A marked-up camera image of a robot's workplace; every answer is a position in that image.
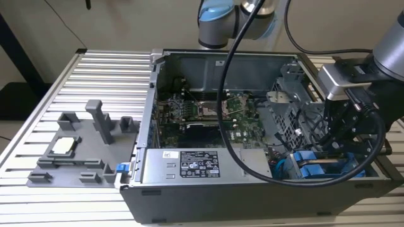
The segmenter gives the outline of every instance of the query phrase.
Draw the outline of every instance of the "connector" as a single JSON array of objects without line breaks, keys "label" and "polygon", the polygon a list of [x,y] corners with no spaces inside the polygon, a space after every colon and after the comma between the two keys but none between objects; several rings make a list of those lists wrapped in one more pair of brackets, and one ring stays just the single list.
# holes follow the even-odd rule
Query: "connector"
[{"label": "connector", "polygon": [[353,104],[355,109],[368,116],[371,112],[377,111],[365,89],[363,87],[352,87],[345,90],[347,96]]},{"label": "connector", "polygon": [[127,163],[117,164],[116,172],[127,174],[129,172],[129,164],[127,164]]}]

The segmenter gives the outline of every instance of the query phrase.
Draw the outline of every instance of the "floor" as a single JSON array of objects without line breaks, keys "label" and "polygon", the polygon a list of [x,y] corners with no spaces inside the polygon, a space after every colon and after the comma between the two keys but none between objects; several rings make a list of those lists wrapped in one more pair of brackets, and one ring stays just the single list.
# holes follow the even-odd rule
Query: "floor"
[{"label": "floor", "polygon": [[[0,121],[0,136],[12,139],[23,124],[23,121]],[[5,149],[8,143],[8,140],[0,138],[0,154]]]}]

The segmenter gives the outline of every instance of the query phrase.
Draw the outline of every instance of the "label sticker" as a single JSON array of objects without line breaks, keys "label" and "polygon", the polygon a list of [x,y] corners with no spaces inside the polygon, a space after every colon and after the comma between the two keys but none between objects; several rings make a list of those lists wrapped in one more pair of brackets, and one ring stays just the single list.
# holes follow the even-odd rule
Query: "label sticker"
[{"label": "label sticker", "polygon": [[163,151],[163,158],[179,158],[177,151]]},{"label": "label sticker", "polygon": [[225,65],[225,61],[216,61],[215,65],[216,66],[224,66]]},{"label": "label sticker", "polygon": [[180,176],[220,177],[217,151],[181,151]]}]

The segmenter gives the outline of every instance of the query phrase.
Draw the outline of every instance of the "gray block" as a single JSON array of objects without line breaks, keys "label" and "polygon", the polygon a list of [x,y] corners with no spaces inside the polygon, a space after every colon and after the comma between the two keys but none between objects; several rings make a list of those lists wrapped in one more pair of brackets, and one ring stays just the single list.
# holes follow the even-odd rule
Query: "gray block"
[{"label": "gray block", "polygon": [[139,129],[139,125],[135,125],[132,117],[125,116],[120,118],[119,127],[123,133],[135,133]]},{"label": "gray block", "polygon": [[109,116],[107,116],[107,118],[104,117],[101,106],[103,103],[100,100],[88,100],[85,105],[85,111],[93,116],[95,128],[101,135],[104,143],[111,144],[113,143],[113,137],[109,132],[111,118]]},{"label": "gray block", "polygon": [[[37,167],[32,171],[33,174],[48,172],[52,176],[49,182],[27,182],[29,187],[88,187],[88,183],[83,183],[81,173],[97,173],[100,183],[91,186],[96,188],[113,188],[115,168],[123,162],[131,161],[133,146],[137,137],[136,127],[135,133],[121,133],[119,121],[112,121],[115,143],[105,145],[99,133],[93,127],[92,120],[81,120],[73,122],[75,131],[59,130],[55,138],[45,150],[45,154],[37,161]],[[48,157],[55,142],[60,137],[80,137],[81,142],[77,143],[73,157]]]},{"label": "gray block", "polygon": [[64,131],[75,131],[75,128],[72,126],[72,122],[80,122],[77,115],[75,112],[64,112],[61,113],[57,124]]},{"label": "gray block", "polygon": [[104,162],[101,159],[87,159],[84,165],[88,169],[104,169]]},{"label": "gray block", "polygon": [[80,173],[81,183],[101,183],[101,178],[95,172],[83,172]]},{"label": "gray block", "polygon": [[28,175],[28,179],[35,183],[49,183],[52,176],[44,172],[44,173],[31,173]]},{"label": "gray block", "polygon": [[109,165],[105,165],[105,167],[104,167],[103,177],[104,177],[104,179],[107,180],[108,183],[115,182],[116,171],[111,170]]}]

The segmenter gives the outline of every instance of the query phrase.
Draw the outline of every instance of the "blue latch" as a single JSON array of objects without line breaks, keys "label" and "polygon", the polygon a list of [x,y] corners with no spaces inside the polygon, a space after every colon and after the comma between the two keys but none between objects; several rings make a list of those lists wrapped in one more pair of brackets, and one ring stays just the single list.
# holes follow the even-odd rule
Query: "blue latch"
[{"label": "blue latch", "polygon": [[117,164],[116,165],[116,172],[127,174],[129,172],[129,164],[124,164],[124,163]]}]

